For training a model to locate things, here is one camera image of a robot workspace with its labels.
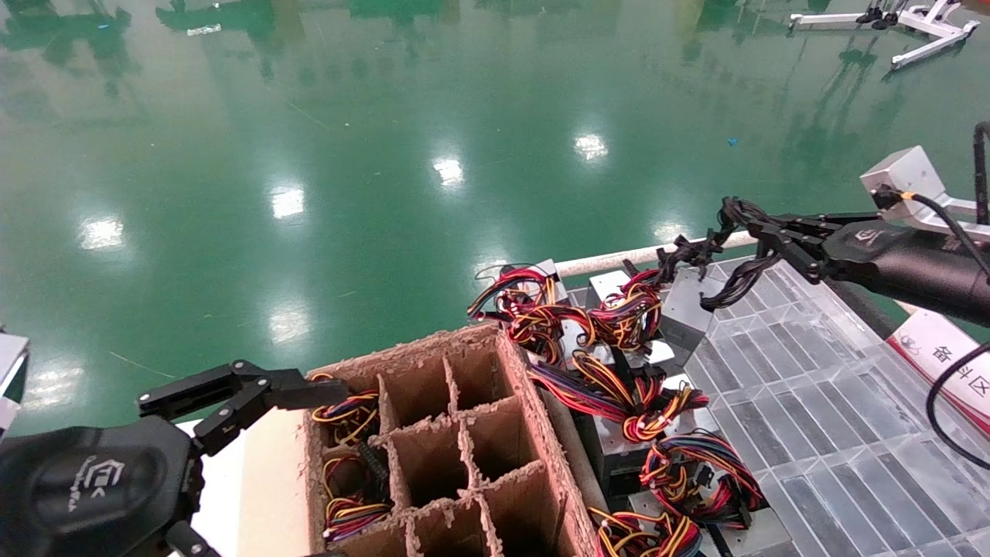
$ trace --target cardboard compartment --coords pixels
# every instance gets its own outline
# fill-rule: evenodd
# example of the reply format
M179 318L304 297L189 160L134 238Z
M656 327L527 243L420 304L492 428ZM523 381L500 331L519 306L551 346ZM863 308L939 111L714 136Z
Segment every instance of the cardboard compartment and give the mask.
M485 492L505 557L569 557L593 552L575 552L563 528L563 504L557 497L545 467L534 469L532 474L506 478Z
M460 459L457 426L449 418L422 423L390 436L409 487L410 504L458 498L467 489L467 467Z
M477 350L444 357L452 379L452 393L458 410L501 400L512 395L505 372L491 346L481 345Z
M395 422L382 424L389 430L408 427L427 418L437 418L449 411L450 392L443 358L435 355L422 364L422 368L382 374L387 403L394 411Z
M330 546L347 557L406 557L406 529L398 521L384 529L371 527L369 533L352 536Z
M471 458L486 480L498 480L539 457L518 398L504 400L492 411L464 421L474 445Z
M490 557L481 525L481 505L464 500L423 509L413 518L419 553L424 557Z

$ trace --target black cable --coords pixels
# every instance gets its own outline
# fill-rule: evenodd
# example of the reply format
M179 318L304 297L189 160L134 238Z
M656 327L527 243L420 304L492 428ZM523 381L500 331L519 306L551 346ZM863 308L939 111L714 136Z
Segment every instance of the black cable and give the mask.
M941 389L945 386L948 378L952 377L952 374L955 372L961 370L963 366L975 360L977 356L980 356L986 352L990 352L990 342L983 343L976 347L962 358L959 358L956 362L949 366L947 370L942 372L939 378L932 383L932 388L929 390L928 398L925 399L925 413L928 415L929 424L932 425L935 435L937 435L943 443L948 445L948 448L952 449L958 453L959 456L975 464L976 466L984 470L990 470L990 462L981 459L966 449L963 449L958 443L953 441L948 434L942 431L941 426L939 425L939 419L935 415L935 399L939 396L939 392L941 392Z
M973 256L973 259L976 260L976 263L980 266L980 269L983 270L984 274L986 274L987 283L990 283L990 266L987 265L986 260L983 259L983 254L980 253L980 251L976 248L976 245L973 244L972 239L969 238L966 231L962 230L962 227L959 226L959 223L948 214L948 211L924 195L919 195L917 193L906 193L903 196L907 199L918 201L919 203L935 211L936 215L938 215L939 218L948 226L948 229L952 231L952 234L958 238L959 242L966 248L970 255ZM959 456L985 470L990 470L990 463L970 453L966 449L963 449L958 443L949 438L948 434L941 429L939 419L935 414L935 400L939 396L939 392L941 392L942 388L945 386L945 383L948 381L948 378L952 377L952 374L961 370L963 366L988 351L990 351L990 342L978 346L949 366L948 369L942 372L939 378L932 383L932 388L929 389L928 397L925 399L925 414L928 415L929 424L932 426L932 429L935 431L935 434L939 437L939 439L948 445L948 448L958 453Z
M721 291L711 297L701 298L701 307L708 311L714 311L722 307L729 307L743 299L743 296L752 289L763 272L776 265L780 259L780 254L772 254L742 263L733 270Z
M987 162L983 139L990 137L990 122L980 122L973 130L973 181L976 186L976 224L990 224L987 208Z
M976 248L976 245L973 244L972 238L970 238L969 235L966 234L965 230L962 230L962 227L959 226L959 223L956 222L954 218L952 218L952 215L948 214L948 211L946 211L944 207L942 207L938 203L935 203L934 201L925 197L924 195L919 195L918 193L911 193L911 192L905 195L908 196L906 197L907 199L911 199L912 201L918 201L922 205L925 205L926 207L935 211L935 214L938 215L939 218L945 222L945 225L947 225L948 229L952 231L952 234L954 234L955 237L959 239L959 242L966 249L966 251L969 252L969 255L973 256L973 259L976 260L976 264L980 266L980 269L983 271L983 274L986 275L987 284L990 284L990 264L987 264L986 260L983 258L983 254L979 251L979 249Z

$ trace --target metal block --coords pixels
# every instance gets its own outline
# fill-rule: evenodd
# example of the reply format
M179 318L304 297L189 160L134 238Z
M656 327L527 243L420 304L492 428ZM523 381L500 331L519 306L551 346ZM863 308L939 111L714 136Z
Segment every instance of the metal block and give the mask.
M591 354L595 358L598 358L598 360L606 366L612 366L615 364L615 360L612 358L612 351L607 345L599 342L591 346L582 347L577 344L578 336L584 332L584 330L581 329L577 323L564 319L560 323L560 327L563 329L563 336L560 337L560 348L563 350L563 357L567 362L568 370L574 369L574 366L570 363L570 355L573 354L575 350L583 350Z
M674 352L670 345L662 340L649 341L649 354L643 356L639 353L627 353L626 361L630 368L642 368L645 366L661 366L664 362L674 360Z
M678 366L691 358L714 319L711 311L702 309L701 297L714 295L725 285L715 278L698 277L696 269L681 269L663 305L660 333L673 350L673 361Z
M649 443L632 443L622 427L600 416L581 416L577 430L606 499L635 493Z
M563 281L560 280L560 276L557 274L556 265L553 263L552 259L544 260L536 265L529 266L527 269L532 269L546 275L547 277L554 277L553 290L555 296L553 297L552 303L562 303L567 305L569 302L569 297L567 295L567 288L563 285ZM529 297L536 297L540 293L537 286L531 282L524 282L520 284L519 289L525 292Z
M622 294L622 287L629 282L629 275L625 271L612 271L592 277L588 282L591 287L584 306L591 309L601 305L612 294Z
M694 388L694 384L691 383L691 379L685 374L670 376L663 380L663 387L665 389L680 389L683 384L687 384L691 388ZM712 414L712 410L709 410L708 408L696 408L694 410L681 412L670 421L670 425L663 430L663 433L669 437L671 435L690 433L699 428L706 431L711 431L712 433L719 432L719 422L716 421L715 415Z
M629 496L629 507L632 512L646 516L659 516L662 512L659 501L650 492L640 492ZM732 551L734 557L755 555L764 549L775 547L791 541L790 534L784 528L777 513L772 508L764 508L750 515L752 524L748 530L722 530L722 537ZM653 525L643 520L640 528L646 532L653 531ZM719 550L712 542L712 537L702 530L701 552L705 555L719 555Z

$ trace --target cardboard divider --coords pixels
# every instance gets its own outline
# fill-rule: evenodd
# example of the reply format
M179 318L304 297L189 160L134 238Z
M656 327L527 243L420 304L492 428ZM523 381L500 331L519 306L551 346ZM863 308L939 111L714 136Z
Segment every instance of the cardboard divider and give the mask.
M347 557L407 557L406 528L400 521L380 529L370 529L334 545Z
M405 477L411 506L456 500L467 489L467 467L457 443L458 428L448 417L423 422L389 435L396 464Z
M406 474L399 463L399 454L395 444L391 439L376 437L372 440L371 446L385 450L385 457L388 459L388 496L392 499L392 513L409 508L413 505L412 495L409 493L409 484L406 482Z
M564 528L564 500L550 485L546 467L529 467L527 472L506 477L484 491L502 554L504 557L578 554Z
M574 544L574 555L592 554L594 540L597 538L595 528L587 517L587 509L581 498L567 466L567 459L564 457L563 448L560 441L553 432L546 407L537 393L537 388L527 377L528 364L521 354L521 349L505 336L500 336L495 342L496 353L507 372L510 385L513 391L519 396L522 402L523 414L527 423L532 428L531 433L537 443L537 454L540 461L546 466L546 475L549 478L555 501L560 501L563 512L563 528L565 537L574 540L584 540L579 544Z
M395 405L392 404L392 395L381 376L375 379L378 381L378 420L380 421L378 432L394 431L399 428L399 416L395 412Z
M450 391L440 355L424 362L422 368L382 374L381 379L395 419L389 424L390 429L382 428L382 433L447 415Z
M489 557L493 537L483 502L465 499L430 505L413 515L410 557Z
M457 410L501 400L512 395L505 372L495 355L494 343L475 350L444 356L451 376L451 394Z
M539 458L518 398L510 398L487 413L463 418L473 444L471 460L483 479L498 480Z

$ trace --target transparent plastic tray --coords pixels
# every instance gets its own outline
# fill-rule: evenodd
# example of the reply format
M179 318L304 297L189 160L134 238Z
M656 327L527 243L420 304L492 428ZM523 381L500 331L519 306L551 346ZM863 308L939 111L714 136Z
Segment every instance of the transparent plastic tray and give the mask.
M685 372L793 540L774 556L990 557L990 473L937 440L928 386L826 286L771 269ZM961 415L940 419L987 458Z

